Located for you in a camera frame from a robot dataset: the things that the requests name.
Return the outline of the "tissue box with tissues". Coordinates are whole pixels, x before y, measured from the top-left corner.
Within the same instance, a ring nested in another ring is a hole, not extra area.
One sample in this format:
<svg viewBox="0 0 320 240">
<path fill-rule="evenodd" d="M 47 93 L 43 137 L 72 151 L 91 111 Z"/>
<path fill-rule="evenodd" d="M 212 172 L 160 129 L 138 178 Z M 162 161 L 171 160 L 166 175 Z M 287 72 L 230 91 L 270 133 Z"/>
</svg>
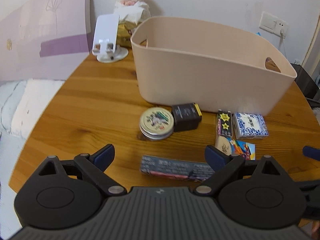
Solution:
<svg viewBox="0 0 320 240">
<path fill-rule="evenodd" d="M 117 2 L 114 14 L 119 15 L 117 44 L 131 48 L 131 36 L 135 29 L 151 17 L 149 5 L 145 2 L 136 2 L 134 5 Z"/>
</svg>

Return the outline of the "white phone stand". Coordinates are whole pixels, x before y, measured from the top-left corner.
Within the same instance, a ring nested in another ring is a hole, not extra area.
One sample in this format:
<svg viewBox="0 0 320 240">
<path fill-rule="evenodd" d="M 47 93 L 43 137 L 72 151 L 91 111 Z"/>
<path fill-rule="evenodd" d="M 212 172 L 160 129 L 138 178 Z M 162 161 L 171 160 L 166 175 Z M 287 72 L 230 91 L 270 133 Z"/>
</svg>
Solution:
<svg viewBox="0 0 320 240">
<path fill-rule="evenodd" d="M 100 63 L 123 60 L 129 54 L 117 44 L 119 15 L 105 14 L 97 18 L 93 37 L 92 54 Z"/>
</svg>

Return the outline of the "long dark cartoon box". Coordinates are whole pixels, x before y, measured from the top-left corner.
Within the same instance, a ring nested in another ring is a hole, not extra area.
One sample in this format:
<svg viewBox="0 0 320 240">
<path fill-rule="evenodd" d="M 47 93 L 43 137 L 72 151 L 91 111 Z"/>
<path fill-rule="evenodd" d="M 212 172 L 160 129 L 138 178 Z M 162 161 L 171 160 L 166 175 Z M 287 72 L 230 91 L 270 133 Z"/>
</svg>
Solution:
<svg viewBox="0 0 320 240">
<path fill-rule="evenodd" d="M 140 171 L 157 177 L 178 180 L 204 181 L 215 172 L 207 163 L 142 156 Z"/>
</svg>

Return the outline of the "white bedding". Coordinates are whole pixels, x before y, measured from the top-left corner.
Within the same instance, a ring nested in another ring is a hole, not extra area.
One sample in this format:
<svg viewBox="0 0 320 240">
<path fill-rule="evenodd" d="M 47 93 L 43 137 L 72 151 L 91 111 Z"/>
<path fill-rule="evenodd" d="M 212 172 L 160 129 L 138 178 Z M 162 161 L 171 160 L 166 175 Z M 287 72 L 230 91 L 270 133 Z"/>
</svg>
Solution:
<svg viewBox="0 0 320 240">
<path fill-rule="evenodd" d="M 9 187 L 26 139 L 63 80 L 29 79 L 1 85 L 1 238 L 21 228 L 14 211 L 16 193 Z"/>
</svg>

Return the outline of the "round tin with bird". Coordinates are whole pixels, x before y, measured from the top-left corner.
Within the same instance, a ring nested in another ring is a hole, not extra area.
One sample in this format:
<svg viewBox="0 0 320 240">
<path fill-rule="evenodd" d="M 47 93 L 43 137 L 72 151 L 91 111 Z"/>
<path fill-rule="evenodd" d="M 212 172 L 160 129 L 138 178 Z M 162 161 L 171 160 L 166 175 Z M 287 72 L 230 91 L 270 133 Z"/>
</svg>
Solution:
<svg viewBox="0 0 320 240">
<path fill-rule="evenodd" d="M 163 140 L 174 132 L 174 117 L 162 107 L 148 108 L 140 116 L 139 127 L 150 140 Z"/>
</svg>

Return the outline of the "blue white porcelain pattern box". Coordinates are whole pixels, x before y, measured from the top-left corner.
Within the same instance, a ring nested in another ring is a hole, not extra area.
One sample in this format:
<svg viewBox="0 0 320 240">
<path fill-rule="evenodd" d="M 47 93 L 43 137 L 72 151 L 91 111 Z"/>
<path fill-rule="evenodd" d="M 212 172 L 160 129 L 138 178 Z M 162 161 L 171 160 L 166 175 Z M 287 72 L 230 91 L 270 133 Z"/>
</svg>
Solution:
<svg viewBox="0 0 320 240">
<path fill-rule="evenodd" d="M 260 114 L 234 113 L 232 122 L 236 139 L 254 139 L 268 136 L 264 117 Z"/>
</svg>

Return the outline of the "white wall switch socket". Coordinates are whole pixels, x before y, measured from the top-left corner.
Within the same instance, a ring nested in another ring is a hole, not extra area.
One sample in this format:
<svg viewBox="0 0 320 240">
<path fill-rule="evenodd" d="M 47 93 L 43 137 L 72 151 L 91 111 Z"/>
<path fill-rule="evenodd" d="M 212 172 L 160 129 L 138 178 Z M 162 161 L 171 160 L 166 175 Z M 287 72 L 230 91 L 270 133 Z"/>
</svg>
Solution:
<svg viewBox="0 0 320 240">
<path fill-rule="evenodd" d="M 285 38 L 287 30 L 289 28 L 289 24 L 286 21 L 263 11 L 259 23 L 259 28 L 279 37 Z"/>
</svg>

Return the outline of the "small black box yellow edge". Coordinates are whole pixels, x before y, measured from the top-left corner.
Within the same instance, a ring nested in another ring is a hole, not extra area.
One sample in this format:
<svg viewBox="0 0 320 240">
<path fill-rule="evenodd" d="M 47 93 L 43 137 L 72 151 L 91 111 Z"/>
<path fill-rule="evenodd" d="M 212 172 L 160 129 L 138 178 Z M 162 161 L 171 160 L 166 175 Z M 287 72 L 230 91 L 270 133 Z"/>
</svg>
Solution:
<svg viewBox="0 0 320 240">
<path fill-rule="evenodd" d="M 197 129 L 202 121 L 202 113 L 197 103 L 173 105 L 171 113 L 174 117 L 174 132 Z"/>
</svg>

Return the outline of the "beige plastic storage basket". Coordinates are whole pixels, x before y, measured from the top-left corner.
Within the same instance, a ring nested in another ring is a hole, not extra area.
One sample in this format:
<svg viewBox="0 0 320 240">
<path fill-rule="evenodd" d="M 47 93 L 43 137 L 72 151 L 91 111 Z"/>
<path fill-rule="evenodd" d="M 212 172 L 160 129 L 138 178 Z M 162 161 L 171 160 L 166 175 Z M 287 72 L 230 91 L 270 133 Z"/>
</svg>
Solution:
<svg viewBox="0 0 320 240">
<path fill-rule="evenodd" d="M 214 22 L 151 17 L 131 44 L 139 92 L 159 105 L 267 115 L 297 76 L 268 40 Z"/>
</svg>

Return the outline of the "pink headboard panel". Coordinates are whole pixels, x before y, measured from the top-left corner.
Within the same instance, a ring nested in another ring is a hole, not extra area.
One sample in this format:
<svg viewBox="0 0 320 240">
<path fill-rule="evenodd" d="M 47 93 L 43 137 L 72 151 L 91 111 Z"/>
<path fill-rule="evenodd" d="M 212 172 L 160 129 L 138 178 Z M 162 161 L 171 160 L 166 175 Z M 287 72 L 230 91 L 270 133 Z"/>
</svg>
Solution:
<svg viewBox="0 0 320 240">
<path fill-rule="evenodd" d="M 65 80 L 92 41 L 90 0 L 29 0 L 1 20 L 1 81 Z"/>
</svg>

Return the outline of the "cartoon bear tissue pack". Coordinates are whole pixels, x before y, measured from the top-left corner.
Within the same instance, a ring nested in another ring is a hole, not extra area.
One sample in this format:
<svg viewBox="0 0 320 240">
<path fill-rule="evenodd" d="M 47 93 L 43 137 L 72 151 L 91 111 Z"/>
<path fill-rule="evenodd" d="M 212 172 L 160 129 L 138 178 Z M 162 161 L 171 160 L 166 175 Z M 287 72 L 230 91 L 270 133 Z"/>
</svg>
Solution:
<svg viewBox="0 0 320 240">
<path fill-rule="evenodd" d="M 255 160 L 255 144 L 218 135 L 215 147 L 225 155 L 233 157 L 241 155 L 246 160 Z"/>
</svg>

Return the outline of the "black box with yellow stars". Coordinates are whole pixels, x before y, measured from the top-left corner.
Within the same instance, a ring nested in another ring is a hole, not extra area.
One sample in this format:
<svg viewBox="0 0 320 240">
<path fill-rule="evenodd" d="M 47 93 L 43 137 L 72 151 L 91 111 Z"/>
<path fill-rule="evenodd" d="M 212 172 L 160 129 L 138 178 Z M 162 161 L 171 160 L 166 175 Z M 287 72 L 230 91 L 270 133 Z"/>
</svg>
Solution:
<svg viewBox="0 0 320 240">
<path fill-rule="evenodd" d="M 218 110 L 217 113 L 217 135 L 229 137 L 232 133 L 232 113 L 230 111 Z"/>
</svg>

